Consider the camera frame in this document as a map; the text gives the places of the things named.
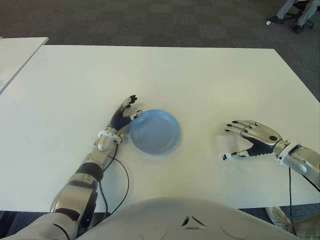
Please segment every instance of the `black cable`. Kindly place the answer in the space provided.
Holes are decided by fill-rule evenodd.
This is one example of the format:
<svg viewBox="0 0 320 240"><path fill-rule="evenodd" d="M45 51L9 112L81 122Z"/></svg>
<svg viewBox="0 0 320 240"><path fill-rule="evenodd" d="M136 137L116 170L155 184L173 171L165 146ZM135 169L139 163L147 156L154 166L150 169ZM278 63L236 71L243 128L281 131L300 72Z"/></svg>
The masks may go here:
<svg viewBox="0 0 320 240"><path fill-rule="evenodd" d="M118 152L118 147L119 147L119 144L117 143L116 144L116 147L115 147L115 152L114 152L114 155L113 157L109 156L111 159L111 161L109 162L109 164L103 169L103 172L106 171L106 169L112 164L112 162L114 161L116 155L117 155L117 152ZM101 185L101 180L99 181L99 189L100 189L100 193L101 193L101 196L102 196L102 199L103 199L103 202L104 202L104 206L105 206L105 212L104 212L104 215L103 215L103 219L106 219L107 217L107 214L108 214L108 203L107 203L107 199L106 199L106 196L104 194L104 191L102 189L102 185Z"/></svg>
<svg viewBox="0 0 320 240"><path fill-rule="evenodd" d="M303 176L303 177L320 193L320 189L312 181L310 181L306 176Z"/></svg>
<svg viewBox="0 0 320 240"><path fill-rule="evenodd" d="M129 186L130 186L130 179L129 179L129 174L128 174L128 171L127 169L125 168L125 166L116 158L113 157L114 160L116 160L119 164L121 164L121 166L123 167L124 171L125 171L125 174L126 174L126 178L127 178L127 181L128 181L128 185L127 185L127 188L126 188L126 192L125 192L125 195L122 199L122 201L119 203L119 205L110 213L109 217L114 214L114 212L121 206L121 204L125 201L127 195L128 195L128 192L129 192Z"/></svg>
<svg viewBox="0 0 320 240"><path fill-rule="evenodd" d="M104 215L103 215L103 219L105 219L105 216L108 213L108 203L107 203L107 199L105 197L104 191L102 190L102 186L101 186L101 180L99 181L99 189L100 189L100 193L104 202L104 206L105 206L105 211L104 211Z"/></svg>
<svg viewBox="0 0 320 240"><path fill-rule="evenodd" d="M294 222L292 221L292 196L291 196L291 168L289 167L289 195L290 195L290 220L291 220L291 225L293 228L294 235L297 236Z"/></svg>

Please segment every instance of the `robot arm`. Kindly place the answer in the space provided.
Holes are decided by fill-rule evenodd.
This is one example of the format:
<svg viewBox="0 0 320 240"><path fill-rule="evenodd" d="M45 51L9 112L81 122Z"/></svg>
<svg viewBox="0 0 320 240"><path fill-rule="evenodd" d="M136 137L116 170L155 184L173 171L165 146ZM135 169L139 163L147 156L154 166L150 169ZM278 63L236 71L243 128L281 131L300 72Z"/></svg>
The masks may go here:
<svg viewBox="0 0 320 240"><path fill-rule="evenodd" d="M96 207L98 182L110 163L108 157L114 146L122 142L119 130L137 118L142 111L123 116L125 109L137 100L128 97L114 113L111 122L100 131L89 153L78 170L54 198L50 213L45 214L8 240L72 240L77 237L79 226L88 227Z"/></svg>
<svg viewBox="0 0 320 240"><path fill-rule="evenodd" d="M283 140L276 131L252 120L232 121L224 130L253 143L251 148L234 152L232 156L244 158L274 153L278 163L292 168L320 189L320 155L317 152Z"/></svg>

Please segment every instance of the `gray carpet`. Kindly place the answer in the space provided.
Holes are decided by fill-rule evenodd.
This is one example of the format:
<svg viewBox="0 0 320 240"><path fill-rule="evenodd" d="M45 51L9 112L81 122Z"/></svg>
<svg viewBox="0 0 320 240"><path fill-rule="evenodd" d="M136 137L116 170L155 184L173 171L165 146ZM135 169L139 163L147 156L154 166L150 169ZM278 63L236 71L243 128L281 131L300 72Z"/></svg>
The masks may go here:
<svg viewBox="0 0 320 240"><path fill-rule="evenodd" d="M275 49L320 100L320 13L266 25L284 0L0 0L0 36L52 45Z"/></svg>

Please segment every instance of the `white desk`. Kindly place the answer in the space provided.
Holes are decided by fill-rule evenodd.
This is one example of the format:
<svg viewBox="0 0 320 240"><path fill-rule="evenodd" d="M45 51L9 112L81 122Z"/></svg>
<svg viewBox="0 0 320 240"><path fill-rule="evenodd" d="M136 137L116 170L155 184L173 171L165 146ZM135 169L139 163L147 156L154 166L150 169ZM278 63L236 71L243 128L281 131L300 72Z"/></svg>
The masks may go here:
<svg viewBox="0 0 320 240"><path fill-rule="evenodd" d="M0 94L47 41L47 37L0 39Z"/></svg>
<svg viewBox="0 0 320 240"><path fill-rule="evenodd" d="M48 211L131 94L135 109L173 114L182 140L159 157L125 136L117 155L130 175L124 206L173 196L234 208L288 205L288 168L272 155L218 158L215 137L235 119L267 124L320 152L320 105L273 49L45 45L0 95L0 208ZM319 202L292 175L293 204ZM112 164L102 184L112 210L127 186L121 166ZM100 196L96 211L104 211Z"/></svg>

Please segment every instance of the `blue plate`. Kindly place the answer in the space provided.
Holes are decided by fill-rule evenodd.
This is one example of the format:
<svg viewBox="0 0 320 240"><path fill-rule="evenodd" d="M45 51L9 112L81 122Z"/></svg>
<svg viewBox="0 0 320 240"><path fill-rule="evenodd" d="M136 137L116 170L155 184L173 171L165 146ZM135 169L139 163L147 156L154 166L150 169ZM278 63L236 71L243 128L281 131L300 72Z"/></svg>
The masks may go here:
<svg viewBox="0 0 320 240"><path fill-rule="evenodd" d="M180 126L170 113L148 110L135 119L130 128L133 144L148 154L164 154L177 146Z"/></svg>

